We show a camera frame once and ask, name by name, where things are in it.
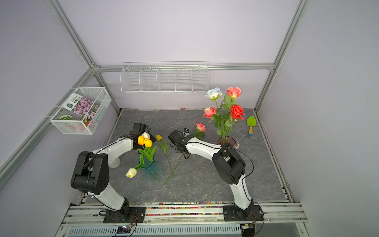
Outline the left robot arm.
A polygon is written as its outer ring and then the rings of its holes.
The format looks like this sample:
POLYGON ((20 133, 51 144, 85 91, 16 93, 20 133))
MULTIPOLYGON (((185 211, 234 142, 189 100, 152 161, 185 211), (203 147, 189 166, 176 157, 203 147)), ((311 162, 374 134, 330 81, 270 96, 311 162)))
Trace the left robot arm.
POLYGON ((83 151, 78 159, 71 178, 71 187, 98 200, 105 210, 99 215, 104 223, 142 223, 145 207, 130 207, 127 198, 121 196, 110 184, 110 168, 120 165, 120 156, 141 149, 138 137, 148 132, 147 125, 135 123, 129 134, 123 135, 115 142, 92 152, 83 151))

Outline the dark red glass vase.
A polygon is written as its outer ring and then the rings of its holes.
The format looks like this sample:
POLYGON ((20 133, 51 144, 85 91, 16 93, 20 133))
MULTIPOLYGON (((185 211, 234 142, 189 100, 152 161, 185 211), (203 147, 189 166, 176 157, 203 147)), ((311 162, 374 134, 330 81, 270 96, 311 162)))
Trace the dark red glass vase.
POLYGON ((232 137, 228 136, 226 139, 224 137, 220 137, 219 140, 218 140, 218 144, 219 145, 224 145, 225 143, 229 143, 230 145, 232 145, 233 148, 237 149, 238 148, 238 143, 236 142, 235 139, 233 139, 232 137))

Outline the orange tulip flower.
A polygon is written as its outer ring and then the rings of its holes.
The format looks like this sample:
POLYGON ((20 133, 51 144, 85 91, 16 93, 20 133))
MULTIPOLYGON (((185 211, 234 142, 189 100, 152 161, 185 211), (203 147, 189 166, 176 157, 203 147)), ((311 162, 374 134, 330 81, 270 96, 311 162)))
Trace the orange tulip flower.
POLYGON ((145 137, 143 135, 140 135, 137 141, 138 145, 143 146, 145 144, 145 137))

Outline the white tulip flower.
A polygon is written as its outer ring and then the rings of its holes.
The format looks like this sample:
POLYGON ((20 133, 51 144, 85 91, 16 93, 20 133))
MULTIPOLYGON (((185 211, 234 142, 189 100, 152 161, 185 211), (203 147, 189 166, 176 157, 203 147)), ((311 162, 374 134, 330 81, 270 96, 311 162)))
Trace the white tulip flower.
POLYGON ((144 163, 139 163, 136 167, 134 167, 134 168, 130 168, 130 169, 128 170, 126 176, 127 176, 128 178, 133 178, 134 176, 137 175, 137 172, 138 172, 141 168, 143 168, 144 166, 145 166, 144 163))

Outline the red rose flower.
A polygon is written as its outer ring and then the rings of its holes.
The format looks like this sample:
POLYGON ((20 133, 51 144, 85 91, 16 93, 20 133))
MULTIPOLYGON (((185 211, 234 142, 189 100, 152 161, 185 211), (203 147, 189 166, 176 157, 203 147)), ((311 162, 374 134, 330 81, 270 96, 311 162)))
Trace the red rose flower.
POLYGON ((225 127, 226 132, 230 133, 232 131, 232 126, 234 123, 238 122, 239 120, 245 121, 245 113, 244 109, 239 105, 232 105, 229 109, 229 115, 226 119, 225 127))

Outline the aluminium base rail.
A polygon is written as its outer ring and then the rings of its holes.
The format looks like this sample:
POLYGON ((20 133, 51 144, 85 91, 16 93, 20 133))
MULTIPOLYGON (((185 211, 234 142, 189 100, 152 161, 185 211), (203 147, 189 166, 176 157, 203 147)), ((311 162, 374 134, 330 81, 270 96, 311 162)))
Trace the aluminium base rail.
POLYGON ((102 205, 69 207, 57 237, 138 237, 259 233, 269 224, 294 224, 300 237, 310 237, 300 203, 255 203, 249 217, 239 218, 226 202, 150 203, 131 205, 130 214, 116 217, 102 205))

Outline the small pink rose flower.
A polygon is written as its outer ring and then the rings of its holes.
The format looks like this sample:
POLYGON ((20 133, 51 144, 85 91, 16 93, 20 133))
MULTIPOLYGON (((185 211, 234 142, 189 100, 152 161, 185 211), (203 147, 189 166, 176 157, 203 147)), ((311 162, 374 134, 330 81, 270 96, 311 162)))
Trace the small pink rose flower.
POLYGON ((214 122, 214 126, 220 130, 222 128, 222 116, 219 110, 212 106, 204 110, 203 117, 210 119, 210 122, 214 122))

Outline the blue glass vase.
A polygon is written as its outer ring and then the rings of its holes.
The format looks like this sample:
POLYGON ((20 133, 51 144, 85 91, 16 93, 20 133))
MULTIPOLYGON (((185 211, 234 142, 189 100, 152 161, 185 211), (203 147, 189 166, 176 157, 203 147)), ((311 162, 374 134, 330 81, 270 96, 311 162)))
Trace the blue glass vase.
POLYGON ((148 176, 154 181, 157 181, 160 177, 163 176, 162 165, 160 163, 157 163, 156 161, 154 161, 149 166, 143 167, 142 170, 144 170, 148 174, 148 176))

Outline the flower seed packet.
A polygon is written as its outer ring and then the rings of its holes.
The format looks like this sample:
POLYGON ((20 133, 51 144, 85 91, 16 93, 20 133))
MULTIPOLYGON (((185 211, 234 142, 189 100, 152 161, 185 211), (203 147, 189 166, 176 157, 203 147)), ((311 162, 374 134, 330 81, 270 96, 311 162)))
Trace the flower seed packet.
POLYGON ((99 107, 99 104, 77 93, 72 93, 62 105, 62 108, 88 120, 93 119, 99 107))

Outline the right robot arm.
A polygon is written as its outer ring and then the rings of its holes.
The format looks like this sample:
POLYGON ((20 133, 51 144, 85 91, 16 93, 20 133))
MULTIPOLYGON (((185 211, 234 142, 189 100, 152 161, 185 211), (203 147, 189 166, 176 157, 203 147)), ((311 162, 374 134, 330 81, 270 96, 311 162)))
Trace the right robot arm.
POLYGON ((168 135, 176 151, 187 159, 190 155, 198 155, 211 160, 223 181, 230 185, 234 196, 233 205, 223 206, 226 222, 263 221, 264 212, 255 204, 248 193, 245 182, 246 163, 231 144, 216 145, 201 141, 190 135, 175 130, 168 135))

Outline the pink rose double bloom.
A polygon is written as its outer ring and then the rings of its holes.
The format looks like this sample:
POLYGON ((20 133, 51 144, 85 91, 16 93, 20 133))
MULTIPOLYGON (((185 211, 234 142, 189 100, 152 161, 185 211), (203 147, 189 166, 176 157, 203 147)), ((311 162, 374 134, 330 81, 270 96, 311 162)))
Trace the pink rose double bloom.
POLYGON ((220 133, 221 133, 221 137, 224 137, 225 139, 229 136, 229 133, 226 132, 226 127, 225 127, 226 119, 228 118, 228 115, 229 115, 229 109, 231 108, 232 105, 237 105, 236 99, 241 95, 242 95, 242 91, 239 87, 229 87, 221 103, 222 128, 220 129, 220 133))

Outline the green leaf garden trowel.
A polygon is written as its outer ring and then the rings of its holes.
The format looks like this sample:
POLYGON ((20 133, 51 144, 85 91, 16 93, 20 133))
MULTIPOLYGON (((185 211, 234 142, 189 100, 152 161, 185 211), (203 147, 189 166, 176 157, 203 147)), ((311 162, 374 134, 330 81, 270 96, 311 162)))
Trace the green leaf garden trowel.
POLYGON ((247 119, 247 125, 249 126, 249 136, 253 136, 253 127, 257 124, 256 118, 254 116, 250 116, 247 119))

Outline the white rose flower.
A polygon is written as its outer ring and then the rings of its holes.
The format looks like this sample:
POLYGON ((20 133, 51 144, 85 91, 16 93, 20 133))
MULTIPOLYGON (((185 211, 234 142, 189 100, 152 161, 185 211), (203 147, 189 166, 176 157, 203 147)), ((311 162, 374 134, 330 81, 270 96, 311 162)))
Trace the white rose flower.
POLYGON ((221 89, 216 87, 214 89, 211 89, 209 91, 207 91, 207 93, 205 94, 205 97, 208 98, 210 101, 213 101, 215 102, 216 104, 216 108, 219 110, 219 112, 221 112, 221 104, 219 105, 218 104, 218 99, 222 96, 222 92, 221 92, 221 89))

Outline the pink rose single bloom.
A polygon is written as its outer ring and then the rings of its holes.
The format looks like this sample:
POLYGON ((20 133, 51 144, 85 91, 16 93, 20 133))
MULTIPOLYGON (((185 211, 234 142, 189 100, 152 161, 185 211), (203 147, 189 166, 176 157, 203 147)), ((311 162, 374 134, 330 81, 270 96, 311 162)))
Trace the pink rose single bloom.
MULTIPOLYGON (((205 125, 199 122, 199 123, 196 124, 195 132, 194 132, 192 135, 189 134, 189 135, 187 135, 187 136, 185 136, 185 137, 188 137, 188 138, 198 138, 198 139, 201 140, 201 139, 203 138, 205 132, 206 132, 205 125)), ((188 157, 189 157, 189 155, 188 155, 187 157, 186 157, 185 155, 183 155, 183 158, 179 158, 178 162, 177 162, 176 165, 174 166, 174 171, 171 172, 171 174, 168 176, 168 178, 167 178, 167 180, 165 181, 164 185, 166 185, 166 184, 169 182, 169 180, 170 180, 172 177, 175 176, 175 171, 176 171, 176 169, 178 168, 178 166, 179 166, 179 164, 181 163, 181 161, 182 161, 183 159, 188 158, 188 157)))

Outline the pale pink tulip flower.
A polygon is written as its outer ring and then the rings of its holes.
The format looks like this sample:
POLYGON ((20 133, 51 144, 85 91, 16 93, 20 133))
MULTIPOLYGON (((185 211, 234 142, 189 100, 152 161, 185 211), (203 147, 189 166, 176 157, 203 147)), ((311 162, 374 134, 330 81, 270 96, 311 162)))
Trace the pale pink tulip flower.
POLYGON ((144 132, 142 135, 145 139, 150 139, 150 135, 147 132, 144 132))

